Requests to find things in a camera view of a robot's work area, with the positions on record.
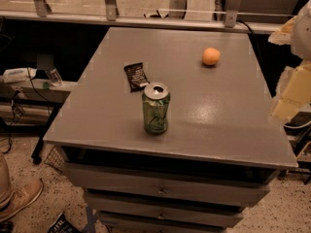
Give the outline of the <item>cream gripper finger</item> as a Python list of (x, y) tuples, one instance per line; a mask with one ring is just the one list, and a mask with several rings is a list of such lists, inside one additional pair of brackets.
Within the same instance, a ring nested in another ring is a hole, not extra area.
[(310, 101), (311, 64), (286, 67), (277, 84), (271, 115), (291, 120)]

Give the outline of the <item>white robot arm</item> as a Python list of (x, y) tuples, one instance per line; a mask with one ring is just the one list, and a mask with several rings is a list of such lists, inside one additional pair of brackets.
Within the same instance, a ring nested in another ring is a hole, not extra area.
[(297, 67), (286, 67), (281, 74), (271, 110), (273, 117), (289, 122), (311, 101), (311, 0), (272, 33), (268, 42), (289, 45), (291, 53), (302, 59)]

